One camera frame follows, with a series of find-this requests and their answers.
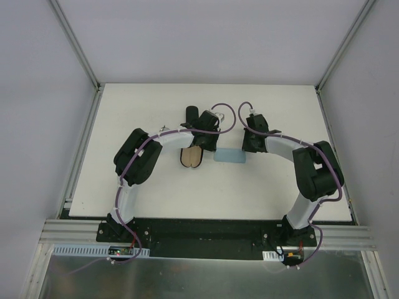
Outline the light blue cloth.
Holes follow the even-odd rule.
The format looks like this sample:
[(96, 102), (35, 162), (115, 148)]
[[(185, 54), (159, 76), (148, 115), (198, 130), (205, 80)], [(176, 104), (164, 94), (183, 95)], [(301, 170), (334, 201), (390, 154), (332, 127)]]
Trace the light blue cloth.
[(237, 148), (217, 148), (214, 153), (214, 161), (244, 164), (246, 162), (246, 152)]

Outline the black glasses case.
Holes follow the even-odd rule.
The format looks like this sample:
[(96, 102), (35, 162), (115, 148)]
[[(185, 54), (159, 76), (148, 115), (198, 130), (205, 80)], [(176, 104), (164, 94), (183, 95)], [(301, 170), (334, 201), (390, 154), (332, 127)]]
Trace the black glasses case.
[(180, 163), (185, 168), (198, 168), (203, 160), (203, 149), (199, 146), (182, 148), (180, 151)]
[(185, 120), (189, 124), (193, 124), (199, 118), (199, 110), (196, 106), (188, 106), (185, 110)]

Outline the metal frame clear glasses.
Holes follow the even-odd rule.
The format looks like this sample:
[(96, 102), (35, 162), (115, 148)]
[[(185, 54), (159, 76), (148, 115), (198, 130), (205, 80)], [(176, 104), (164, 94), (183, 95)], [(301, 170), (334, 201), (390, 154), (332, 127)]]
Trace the metal frame clear glasses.
[(162, 132), (164, 132), (164, 131), (168, 131), (168, 130), (170, 130), (167, 126), (162, 126), (160, 129), (159, 129), (159, 132), (160, 133), (162, 133)]

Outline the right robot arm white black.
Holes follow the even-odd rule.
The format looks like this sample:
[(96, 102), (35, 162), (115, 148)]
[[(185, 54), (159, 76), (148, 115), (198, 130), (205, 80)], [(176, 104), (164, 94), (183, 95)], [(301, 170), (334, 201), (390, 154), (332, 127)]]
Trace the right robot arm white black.
[(251, 112), (246, 118), (242, 150), (250, 153), (278, 155), (294, 164), (299, 195), (291, 210), (283, 217), (281, 240), (296, 245), (310, 229), (310, 221), (319, 206), (344, 184), (344, 176), (331, 145), (320, 141), (305, 145), (270, 131), (262, 114)]

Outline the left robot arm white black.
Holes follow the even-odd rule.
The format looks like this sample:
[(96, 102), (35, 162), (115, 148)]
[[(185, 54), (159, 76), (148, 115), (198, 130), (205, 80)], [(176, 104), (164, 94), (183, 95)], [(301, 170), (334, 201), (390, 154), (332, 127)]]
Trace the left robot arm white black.
[(107, 224), (117, 242), (126, 242), (131, 237), (128, 223), (134, 218), (138, 187), (151, 176), (160, 155), (180, 150), (180, 163), (186, 168), (197, 168), (204, 151), (216, 151), (223, 120), (221, 113), (206, 110), (199, 115), (196, 107), (189, 106), (186, 122), (175, 129), (162, 128), (153, 134), (141, 128), (132, 131), (113, 159), (118, 189)]

